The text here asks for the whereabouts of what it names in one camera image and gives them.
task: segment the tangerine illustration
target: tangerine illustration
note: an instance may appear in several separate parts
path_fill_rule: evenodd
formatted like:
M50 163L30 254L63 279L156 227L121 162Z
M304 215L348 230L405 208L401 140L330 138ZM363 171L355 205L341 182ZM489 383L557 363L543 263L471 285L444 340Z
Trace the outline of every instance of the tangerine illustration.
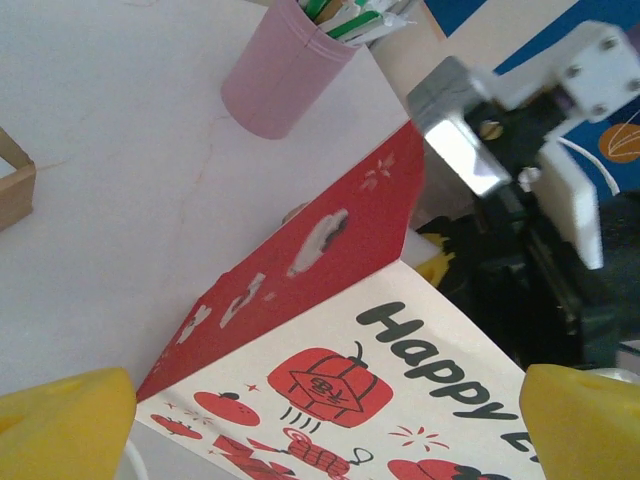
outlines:
M398 480L509 480L503 475L483 474L476 468L446 460L391 460L387 467Z
M598 147L607 160L631 163L640 157L640 125L619 123L600 137Z
M198 402L198 405L216 417L246 427L260 425L260 416L252 408L240 402L240 395L237 393L197 392L193 398Z
M166 428L169 431L169 435L180 435L181 437L193 438L194 440L202 439L200 433L193 430L189 425L185 425L180 420L171 420L169 417L156 414L151 415L151 420Z

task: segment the pen holder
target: pen holder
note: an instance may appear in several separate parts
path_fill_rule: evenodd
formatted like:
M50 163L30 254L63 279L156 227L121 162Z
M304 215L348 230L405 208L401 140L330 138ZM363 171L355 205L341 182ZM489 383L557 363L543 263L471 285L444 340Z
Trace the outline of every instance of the pen holder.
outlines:
M296 0L275 0L222 85L222 101L245 129L284 138L353 58Z

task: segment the crack on table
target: crack on table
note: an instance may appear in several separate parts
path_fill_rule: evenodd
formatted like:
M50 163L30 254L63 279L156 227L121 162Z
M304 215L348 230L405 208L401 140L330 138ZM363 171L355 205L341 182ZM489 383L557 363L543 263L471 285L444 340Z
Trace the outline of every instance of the crack on table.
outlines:
M213 118L210 122L209 122L209 135L211 135L212 131L213 131L213 127L215 126L215 124L221 120L227 120L231 118L231 115L221 115L218 117ZM208 151L206 154L206 157L203 159L202 161L202 165L200 167L200 170L198 172L198 175L196 176L195 180L193 181L191 188L189 189L189 191L184 195L184 197L182 198L182 200L180 200L179 203L179 210L178 210L178 222L176 225L176 229L175 229L175 233L174 233L174 238L171 241L171 244L169 245L168 248L168 252L167 252L167 257L171 258L171 260L169 260L168 264L167 264L167 269L169 270L166 275L164 276L164 279L162 280L161 283L161 288L166 288L167 284L169 283L172 275L173 275L173 261L176 260L175 257L179 256L180 254L180 238L182 237L182 230L184 228L184 225L187 221L187 205L189 203L189 200L191 198L193 198L193 196L196 194L196 192L198 191L198 188L200 187L200 185L202 184L202 181L204 180L206 173L207 173L207 168L209 167L209 164L211 163L211 160L214 157L214 150L213 150L213 141L209 142L209 147L208 147Z
M74 140L73 136L74 136L74 134L77 133L76 132L76 128L78 128L80 125L82 125L87 119L92 117L97 111L98 111L98 107L97 106L90 107L84 114L82 114L82 116L80 118L78 118L77 120L75 120L73 122L73 126L67 128L62 133L62 138L64 138L69 143L73 143L73 140Z
M61 167L61 166L62 166L62 165L64 165L65 163L69 162L70 160L71 160L71 159L70 159L70 158L68 158L68 159L66 159L66 160L63 160L62 162L53 163L53 164L51 164L51 165L45 165L45 166L43 166L43 167L38 167L38 168L36 168L36 172L44 172L44 171L46 171L46 170L51 170L51 169L56 168L56 167Z

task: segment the black lettering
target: black lettering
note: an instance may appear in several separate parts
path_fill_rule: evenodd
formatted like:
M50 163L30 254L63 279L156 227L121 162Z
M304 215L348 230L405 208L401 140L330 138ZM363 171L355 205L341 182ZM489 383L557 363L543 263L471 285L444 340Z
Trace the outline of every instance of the black lettering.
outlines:
M356 321L360 325L371 325L372 323L381 322L387 327L387 330L376 335L376 340L381 343L395 342L402 337L411 335L424 325L422 320L397 323L391 318L391 315L401 312L405 307L406 305L402 302L386 303L361 313L356 317Z
M454 412L453 414L461 418L483 418L487 420L517 420L520 418L513 413L498 412L501 408L504 408L504 405L499 402L492 402L476 408L473 412Z
M411 353L409 350L417 349L417 351ZM425 361L428 358L438 355L438 349L433 343L426 342L424 340L400 340L399 342L391 345L391 353L396 357L403 358L407 365L417 367L420 362Z
M471 392L473 395L463 395L464 392ZM480 405L489 401L489 390L478 382L465 382L456 385L449 385L430 392L429 395L435 398L451 397L455 401L465 405Z
M531 442L531 437L529 436L528 432L505 433L504 435L500 435L500 438L519 452L533 451L533 448L530 449L523 443L527 442L529 445L531 445L531 447L533 447L533 443ZM532 462L540 463L537 455L534 455L529 460L531 460Z
M311 385L313 385L311 387L311 390L313 390L319 395L325 395L326 393L331 392L331 390L333 390L333 385L331 385L325 379L319 378L319 377L312 378Z
M458 473L451 477L451 480L510 480L509 477L503 475L496 475L495 473L483 474L477 468L463 465L458 465L454 470Z
M436 375L446 371L446 375ZM456 383L464 378L464 370L455 364L453 360L440 360L438 362L420 365L404 374L407 378L424 377L437 383Z
M347 399L342 396L342 389L338 390L337 393L331 392L331 395L327 398L334 405L339 405L342 402L346 402Z

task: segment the white table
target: white table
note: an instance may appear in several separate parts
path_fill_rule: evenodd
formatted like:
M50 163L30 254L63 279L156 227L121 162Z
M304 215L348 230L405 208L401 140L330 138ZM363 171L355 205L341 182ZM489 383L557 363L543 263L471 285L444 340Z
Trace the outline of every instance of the white table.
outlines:
M244 131L218 93L264 12L243 1L0 12L0 125L39 169L0 234L0 394L111 365L139 385L221 273L406 121L363 49L287 139ZM132 436L154 480L217 471Z

